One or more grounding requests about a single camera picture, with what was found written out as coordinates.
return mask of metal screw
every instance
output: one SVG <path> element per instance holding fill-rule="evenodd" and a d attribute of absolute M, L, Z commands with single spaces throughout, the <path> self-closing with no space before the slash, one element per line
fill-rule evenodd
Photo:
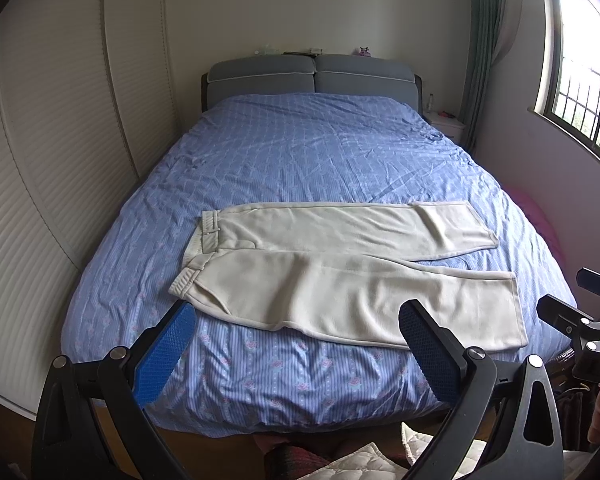
<path fill-rule="evenodd" d="M 54 359 L 54 368 L 62 368 L 66 364 L 66 357 L 59 355 Z"/>
<path fill-rule="evenodd" d="M 484 353 L 484 350 L 479 346 L 471 346 L 467 348 L 466 353 L 469 357 L 471 357 L 472 359 L 477 359 L 478 361 L 484 359 L 484 356 L 486 355 Z"/>
<path fill-rule="evenodd" d="M 534 368 L 542 368 L 542 358 L 539 355 L 531 354 L 529 356 L 529 364 Z"/>
<path fill-rule="evenodd" d="M 109 357 L 112 359 L 122 359 L 126 356 L 126 348 L 123 346 L 116 346 L 111 352 L 109 352 Z"/>

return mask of green curtain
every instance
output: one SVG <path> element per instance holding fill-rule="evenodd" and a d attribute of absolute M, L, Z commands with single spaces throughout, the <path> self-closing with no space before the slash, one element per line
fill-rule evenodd
<path fill-rule="evenodd" d="M 503 0 L 471 0 L 471 43 L 458 117 L 466 126 L 462 145 L 469 153 L 475 148 L 475 127 L 484 103 L 503 10 Z"/>

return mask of white nightstand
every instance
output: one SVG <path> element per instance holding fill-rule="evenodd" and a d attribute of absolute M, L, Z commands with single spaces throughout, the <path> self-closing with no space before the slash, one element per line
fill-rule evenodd
<path fill-rule="evenodd" d="M 424 116 L 431 121 L 431 126 L 445 134 L 456 144 L 460 144 L 462 133 L 464 132 L 464 124 L 458 119 L 450 119 L 438 115 L 438 112 L 424 112 Z"/>

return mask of headboard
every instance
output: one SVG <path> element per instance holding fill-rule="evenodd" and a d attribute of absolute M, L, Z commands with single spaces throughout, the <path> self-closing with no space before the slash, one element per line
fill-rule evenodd
<path fill-rule="evenodd" d="M 422 80 L 408 66 L 343 54 L 282 54 L 216 63 L 202 76 L 202 111 L 233 95 L 290 92 L 385 96 L 422 114 Z"/>

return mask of bed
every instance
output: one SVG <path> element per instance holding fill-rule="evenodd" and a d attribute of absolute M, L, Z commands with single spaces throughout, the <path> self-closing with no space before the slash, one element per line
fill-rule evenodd
<path fill-rule="evenodd" d="M 210 71 L 209 110 L 126 202 L 84 271 L 62 352 L 76 362 L 99 360 L 157 323 L 175 300 L 168 288 L 202 210 L 314 201 L 468 200 L 500 246 L 424 264 L 517 274 L 529 345 L 494 357 L 549 360 L 567 348 L 535 311 L 547 293 L 575 305 L 557 262 L 495 179 L 425 123 L 419 91 L 397 84 L 415 86 L 413 74 L 373 68 L 366 76 L 375 81 L 363 84 L 366 69 L 357 61 L 307 60 L 291 69 L 285 60 L 264 61 L 282 62 L 278 72 L 241 72 L 235 63 Z M 325 71 L 334 84 L 318 76 L 325 66 L 342 69 Z M 373 84 L 379 87 L 369 90 Z M 266 332 L 199 313 L 187 351 L 147 412 L 160 427 L 220 437 L 379 424 L 440 407 L 408 351 Z"/>

